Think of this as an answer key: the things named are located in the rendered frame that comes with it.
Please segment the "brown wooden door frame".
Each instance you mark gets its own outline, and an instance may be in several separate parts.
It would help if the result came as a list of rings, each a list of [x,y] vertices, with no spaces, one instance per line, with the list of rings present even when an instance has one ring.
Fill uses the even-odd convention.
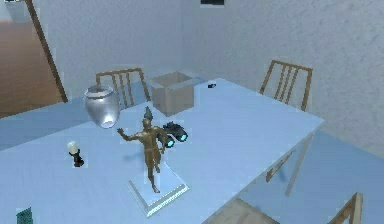
[[[36,9],[34,7],[33,0],[24,0],[24,1],[26,3],[28,12],[30,14],[31,20],[32,20],[33,25],[34,25],[34,28],[36,29],[37,36],[40,40],[41,46],[43,48],[43,51],[44,51],[45,57],[47,59],[48,65],[50,67],[50,70],[52,72],[53,78],[55,80],[56,87],[60,93],[61,100],[62,100],[62,102],[67,103],[68,98],[67,98],[65,89],[63,87],[63,84],[61,82],[61,79],[60,79],[56,64],[54,62],[53,56],[52,56],[51,51],[49,49],[49,45],[47,43],[44,31],[42,29],[41,23],[39,21],[39,18],[38,18],[37,12],[36,12]]]

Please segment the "black binoculars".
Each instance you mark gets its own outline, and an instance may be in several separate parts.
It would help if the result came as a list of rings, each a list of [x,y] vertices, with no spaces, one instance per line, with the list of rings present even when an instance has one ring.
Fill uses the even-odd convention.
[[[163,129],[167,132],[167,148],[171,148],[176,140],[179,142],[185,142],[188,138],[188,134],[184,128],[174,122],[168,122],[163,126]]]

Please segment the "small green checked object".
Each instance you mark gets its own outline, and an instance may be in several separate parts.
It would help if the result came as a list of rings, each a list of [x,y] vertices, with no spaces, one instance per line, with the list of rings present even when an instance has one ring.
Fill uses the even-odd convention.
[[[16,224],[33,224],[33,213],[31,208],[24,209],[16,215]]]

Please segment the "pale blue table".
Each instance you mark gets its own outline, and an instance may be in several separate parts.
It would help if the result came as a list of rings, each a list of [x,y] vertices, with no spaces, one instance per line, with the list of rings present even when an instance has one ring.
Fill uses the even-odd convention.
[[[26,208],[34,224],[201,224],[323,122],[224,79],[196,86],[194,107],[171,119],[189,137],[163,158],[189,190],[154,216],[127,186],[145,168],[141,144],[87,122],[0,152],[0,224]]]

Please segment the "brown cardboard box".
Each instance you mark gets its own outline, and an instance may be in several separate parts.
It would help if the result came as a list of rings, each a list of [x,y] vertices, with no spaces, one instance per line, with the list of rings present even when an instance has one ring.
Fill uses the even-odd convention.
[[[178,71],[150,79],[153,106],[167,117],[192,108],[195,82]]]

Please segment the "silver metal vase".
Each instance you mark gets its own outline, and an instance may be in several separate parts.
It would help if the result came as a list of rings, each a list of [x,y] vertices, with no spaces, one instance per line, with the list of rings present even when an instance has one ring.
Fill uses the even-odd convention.
[[[89,118],[103,129],[112,128],[119,119],[119,98],[111,86],[89,87],[84,93],[84,108]]]

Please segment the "wooden slat-back chair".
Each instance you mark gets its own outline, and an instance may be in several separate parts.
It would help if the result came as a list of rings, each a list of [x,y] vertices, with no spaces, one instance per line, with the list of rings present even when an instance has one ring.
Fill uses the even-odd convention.
[[[363,202],[363,194],[356,192],[333,217],[315,224],[362,224]],[[315,217],[316,213],[309,210],[287,210],[280,217],[277,214],[264,213],[244,200],[235,199],[202,224],[312,224]]]
[[[143,88],[144,96],[146,101],[151,100],[149,89],[147,83],[144,80],[144,73],[141,68],[128,68],[122,70],[114,71],[105,71],[96,74],[96,84],[98,87],[101,86],[101,78],[109,76],[112,80],[112,86],[117,97],[119,99],[120,106],[123,109],[127,109],[135,105],[133,91],[132,91],[132,82],[130,75],[132,73],[137,73],[140,78],[140,83]]]
[[[281,66],[281,73],[280,73],[278,85],[275,90],[274,99],[280,102],[284,102],[285,104],[289,104],[290,102],[291,95],[293,93],[293,89],[294,89],[299,72],[305,71],[307,73],[303,98],[302,98],[301,107],[300,107],[302,111],[306,111],[308,99],[310,95],[311,83],[312,83],[312,74],[313,74],[312,68],[296,65],[292,63],[282,62],[278,60],[272,60],[268,67],[263,83],[260,87],[259,93],[264,94],[266,87],[268,85],[268,82],[270,80],[270,77],[272,75],[273,69],[276,65]]]

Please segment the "bronze figure statue white base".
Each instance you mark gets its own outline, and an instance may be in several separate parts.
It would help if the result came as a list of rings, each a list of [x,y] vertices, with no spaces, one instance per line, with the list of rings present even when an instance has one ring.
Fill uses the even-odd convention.
[[[161,161],[165,149],[171,148],[174,140],[168,130],[153,126],[152,119],[152,112],[146,106],[141,132],[126,135],[122,128],[117,130],[125,141],[137,140],[143,145],[145,168],[132,176],[127,186],[147,218],[189,190],[170,166]]]

